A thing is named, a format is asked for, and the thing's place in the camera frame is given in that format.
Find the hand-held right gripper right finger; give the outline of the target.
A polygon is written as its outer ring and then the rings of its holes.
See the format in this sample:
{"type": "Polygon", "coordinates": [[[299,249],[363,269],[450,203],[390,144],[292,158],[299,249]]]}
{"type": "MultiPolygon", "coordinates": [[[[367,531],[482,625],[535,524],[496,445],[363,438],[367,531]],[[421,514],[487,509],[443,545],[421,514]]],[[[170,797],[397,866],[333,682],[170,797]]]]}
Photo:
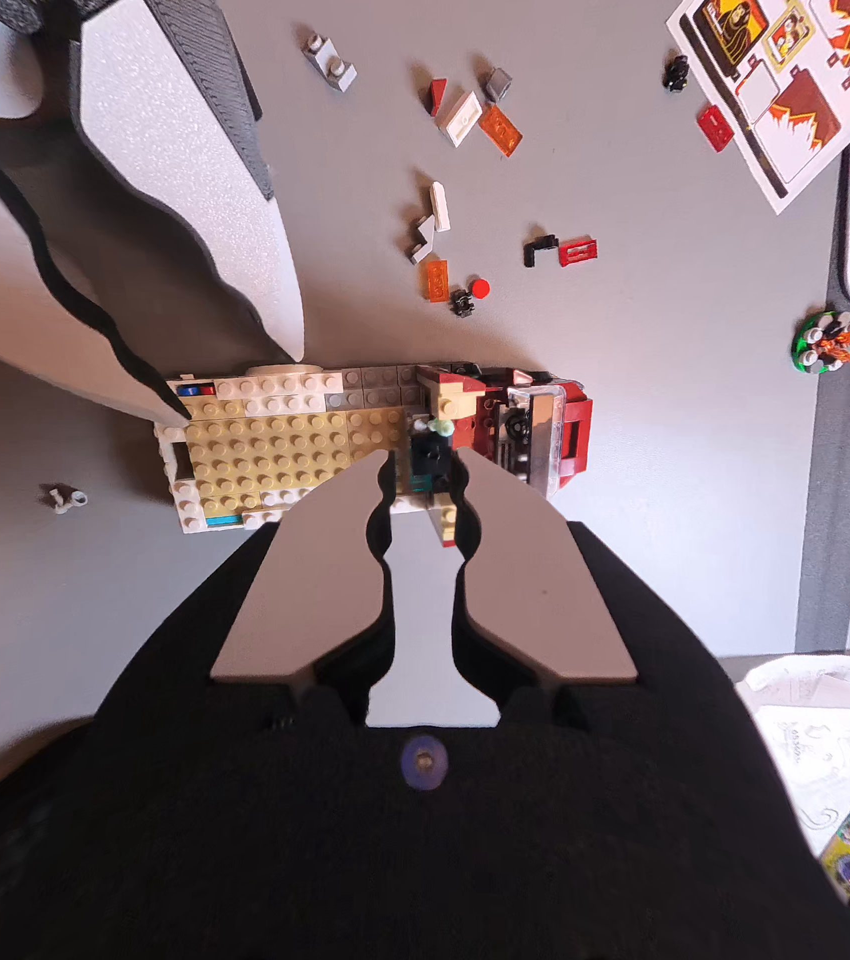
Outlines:
{"type": "Polygon", "coordinates": [[[629,684],[637,669],[562,514],[479,453],[455,462],[465,626],[547,687],[629,684]]]}

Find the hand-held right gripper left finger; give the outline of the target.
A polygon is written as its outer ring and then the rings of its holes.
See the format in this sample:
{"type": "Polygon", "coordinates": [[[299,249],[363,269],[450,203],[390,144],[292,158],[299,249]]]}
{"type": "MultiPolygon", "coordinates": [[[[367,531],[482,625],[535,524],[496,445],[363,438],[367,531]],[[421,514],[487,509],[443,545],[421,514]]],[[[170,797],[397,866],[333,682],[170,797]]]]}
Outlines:
{"type": "Polygon", "coordinates": [[[285,514],[211,669],[218,682],[301,689],[324,655],[369,628],[383,610],[384,574],[367,541],[394,481],[377,450],[314,488],[285,514]]]}

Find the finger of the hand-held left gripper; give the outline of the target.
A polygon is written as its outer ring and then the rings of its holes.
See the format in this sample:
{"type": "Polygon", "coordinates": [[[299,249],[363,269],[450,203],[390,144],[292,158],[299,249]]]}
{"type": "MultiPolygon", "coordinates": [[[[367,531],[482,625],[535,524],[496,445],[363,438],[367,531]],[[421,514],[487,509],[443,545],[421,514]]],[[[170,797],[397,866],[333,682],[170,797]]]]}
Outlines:
{"type": "Polygon", "coordinates": [[[116,1],[71,46],[75,125],[129,188],[173,214],[221,283],[294,361],[304,356],[298,277],[266,199],[144,2],[116,1]]]}
{"type": "Polygon", "coordinates": [[[111,317],[54,263],[39,218],[0,170],[0,361],[119,412],[167,426],[189,413],[111,317]]]}

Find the toy brick camper van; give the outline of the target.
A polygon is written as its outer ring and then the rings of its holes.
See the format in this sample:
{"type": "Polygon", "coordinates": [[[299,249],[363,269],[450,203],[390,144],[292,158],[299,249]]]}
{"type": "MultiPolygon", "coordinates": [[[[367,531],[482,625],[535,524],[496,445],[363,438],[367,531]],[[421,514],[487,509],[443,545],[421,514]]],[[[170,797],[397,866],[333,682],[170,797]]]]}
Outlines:
{"type": "Polygon", "coordinates": [[[553,498],[586,471],[594,403],[548,371],[471,362],[253,366],[243,375],[181,374],[168,386],[184,427],[154,434],[183,534],[276,523],[304,496],[377,450],[395,460],[395,513],[424,511],[455,544],[448,477],[408,491],[410,439],[431,419],[455,422],[452,453],[474,450],[553,498]]]}

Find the black square tile brick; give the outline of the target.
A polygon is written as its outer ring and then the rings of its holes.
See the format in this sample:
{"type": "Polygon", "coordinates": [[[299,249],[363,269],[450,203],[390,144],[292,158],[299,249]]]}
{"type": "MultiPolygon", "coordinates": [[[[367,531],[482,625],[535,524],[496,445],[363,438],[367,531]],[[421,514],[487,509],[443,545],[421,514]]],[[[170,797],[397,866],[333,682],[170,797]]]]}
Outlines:
{"type": "Polygon", "coordinates": [[[415,479],[448,477],[451,466],[451,438],[425,430],[410,439],[409,476],[415,479]]]}

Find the grey desk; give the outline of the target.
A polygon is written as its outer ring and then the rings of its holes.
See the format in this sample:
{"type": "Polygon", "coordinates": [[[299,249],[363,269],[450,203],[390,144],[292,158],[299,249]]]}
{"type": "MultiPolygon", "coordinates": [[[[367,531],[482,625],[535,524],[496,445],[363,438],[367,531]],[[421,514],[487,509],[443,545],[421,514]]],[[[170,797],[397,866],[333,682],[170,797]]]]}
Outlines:
{"type": "MultiPolygon", "coordinates": [[[[325,367],[462,358],[582,382],[587,473],[555,499],[721,658],[850,647],[850,369],[791,366],[830,291],[840,163],[776,215],[708,95],[661,85],[678,2],[221,2],[260,99],[260,141],[325,367]],[[345,92],[303,53],[330,38],[345,92]],[[440,120],[501,66],[506,157],[440,120]],[[431,79],[448,80],[431,117],[431,79]],[[445,187],[451,229],[420,264],[445,187]],[[524,245],[598,241],[532,269],[524,245]],[[458,318],[424,295],[491,285],[458,318]]],[[[82,716],[244,540],[181,534],[151,426],[0,363],[0,779],[82,716]],[[83,491],[58,515],[43,485],[83,491]]]]}

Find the white slope brick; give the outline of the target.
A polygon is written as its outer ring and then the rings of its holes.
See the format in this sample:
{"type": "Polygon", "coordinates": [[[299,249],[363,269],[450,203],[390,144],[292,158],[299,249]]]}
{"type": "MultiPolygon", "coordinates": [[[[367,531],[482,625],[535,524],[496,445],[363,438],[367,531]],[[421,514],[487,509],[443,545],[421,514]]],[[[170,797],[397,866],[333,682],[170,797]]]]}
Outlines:
{"type": "Polygon", "coordinates": [[[476,91],[468,91],[455,102],[438,123],[442,134],[457,148],[466,136],[479,123],[483,105],[476,91]]]}

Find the campfire brick build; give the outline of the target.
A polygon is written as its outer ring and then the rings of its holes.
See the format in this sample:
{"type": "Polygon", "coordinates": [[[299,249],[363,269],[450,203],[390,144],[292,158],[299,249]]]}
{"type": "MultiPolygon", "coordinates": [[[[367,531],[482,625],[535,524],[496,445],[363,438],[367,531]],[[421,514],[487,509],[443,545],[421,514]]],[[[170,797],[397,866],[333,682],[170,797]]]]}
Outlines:
{"type": "Polygon", "coordinates": [[[824,311],[808,318],[791,347],[793,365],[821,375],[850,365],[850,312],[824,311]]]}

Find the small red brick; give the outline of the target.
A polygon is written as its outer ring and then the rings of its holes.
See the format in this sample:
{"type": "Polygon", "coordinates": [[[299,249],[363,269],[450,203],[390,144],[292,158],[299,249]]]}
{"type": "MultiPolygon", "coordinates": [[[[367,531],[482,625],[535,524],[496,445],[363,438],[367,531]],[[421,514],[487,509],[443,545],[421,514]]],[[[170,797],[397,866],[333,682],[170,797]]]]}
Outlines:
{"type": "Polygon", "coordinates": [[[716,104],[708,105],[698,114],[697,124],[717,153],[721,153],[734,138],[732,126],[716,104]]]}

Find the sticker sheet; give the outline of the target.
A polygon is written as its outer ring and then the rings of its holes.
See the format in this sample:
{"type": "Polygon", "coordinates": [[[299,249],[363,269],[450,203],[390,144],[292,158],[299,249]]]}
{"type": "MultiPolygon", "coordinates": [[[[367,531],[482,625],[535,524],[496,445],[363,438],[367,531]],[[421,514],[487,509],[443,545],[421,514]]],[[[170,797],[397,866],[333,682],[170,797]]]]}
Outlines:
{"type": "Polygon", "coordinates": [[[784,210],[850,143],[850,1],[683,2],[668,27],[784,210]]]}

